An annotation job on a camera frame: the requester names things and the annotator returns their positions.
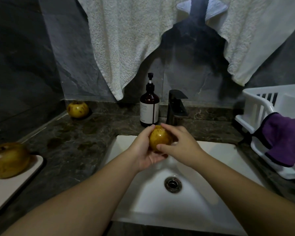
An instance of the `forearm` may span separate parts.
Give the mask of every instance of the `forearm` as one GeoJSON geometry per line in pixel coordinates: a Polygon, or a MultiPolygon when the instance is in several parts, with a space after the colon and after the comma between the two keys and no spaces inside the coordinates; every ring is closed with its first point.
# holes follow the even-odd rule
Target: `forearm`
{"type": "Polygon", "coordinates": [[[122,153],[84,182],[29,212],[3,235],[102,235],[138,172],[122,153]]]}
{"type": "Polygon", "coordinates": [[[272,193],[215,158],[193,167],[212,186],[249,235],[295,235],[295,204],[272,193]]]}

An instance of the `fruit on cutting board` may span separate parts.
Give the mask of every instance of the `fruit on cutting board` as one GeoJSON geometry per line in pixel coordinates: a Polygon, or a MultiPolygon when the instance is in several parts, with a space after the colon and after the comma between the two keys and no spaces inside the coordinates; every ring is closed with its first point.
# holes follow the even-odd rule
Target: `fruit on cutting board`
{"type": "Polygon", "coordinates": [[[83,101],[73,101],[67,107],[68,114],[73,118],[83,118],[88,115],[90,109],[83,101]]]}
{"type": "Polygon", "coordinates": [[[153,151],[158,151],[156,146],[158,144],[166,144],[170,145],[173,142],[172,134],[163,128],[161,125],[156,125],[154,130],[149,136],[150,139],[150,147],[153,151]]]}
{"type": "Polygon", "coordinates": [[[21,143],[0,145],[0,179],[9,178],[28,167],[30,152],[21,143]]]}

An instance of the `brown bottle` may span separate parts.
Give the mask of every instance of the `brown bottle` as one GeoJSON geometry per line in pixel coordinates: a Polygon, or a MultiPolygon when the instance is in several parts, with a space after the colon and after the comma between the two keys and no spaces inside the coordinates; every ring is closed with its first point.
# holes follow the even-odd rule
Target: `brown bottle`
{"type": "Polygon", "coordinates": [[[154,93],[153,73],[148,73],[148,78],[147,92],[140,98],[140,123],[143,127],[148,127],[158,122],[159,97],[154,93]]]}

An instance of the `person's right hand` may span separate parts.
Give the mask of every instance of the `person's right hand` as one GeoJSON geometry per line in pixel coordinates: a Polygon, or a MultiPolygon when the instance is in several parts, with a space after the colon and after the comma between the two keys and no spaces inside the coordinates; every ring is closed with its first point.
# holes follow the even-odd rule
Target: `person's right hand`
{"type": "Polygon", "coordinates": [[[175,146],[168,146],[165,144],[158,144],[156,147],[163,153],[173,156],[177,161],[183,163],[188,167],[193,167],[197,161],[208,155],[196,142],[193,136],[183,126],[174,127],[161,123],[161,126],[174,134],[178,143],[175,146]]]}

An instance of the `wet countertop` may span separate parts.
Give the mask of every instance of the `wet countertop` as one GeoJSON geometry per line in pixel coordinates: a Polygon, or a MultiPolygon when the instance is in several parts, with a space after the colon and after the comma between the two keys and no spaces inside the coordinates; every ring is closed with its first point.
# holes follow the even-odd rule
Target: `wet countertop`
{"type": "MultiPolygon", "coordinates": [[[[94,174],[117,135],[138,135],[143,130],[137,115],[120,111],[114,111],[115,114],[102,112],[96,111],[84,120],[73,120],[65,115],[25,142],[30,151],[43,156],[45,162],[35,177],[0,211],[0,234],[36,206],[94,174]]],[[[179,124],[198,141],[238,144],[243,139],[230,121],[181,119],[179,124]]],[[[240,144],[238,148],[260,170],[276,193],[295,202],[294,181],[287,181],[271,170],[247,143],[240,144]]],[[[107,235],[133,235],[134,229],[140,231],[135,235],[172,235],[170,232],[173,230],[113,222],[107,235]]],[[[175,235],[180,234],[218,235],[176,230],[175,235]]]]}

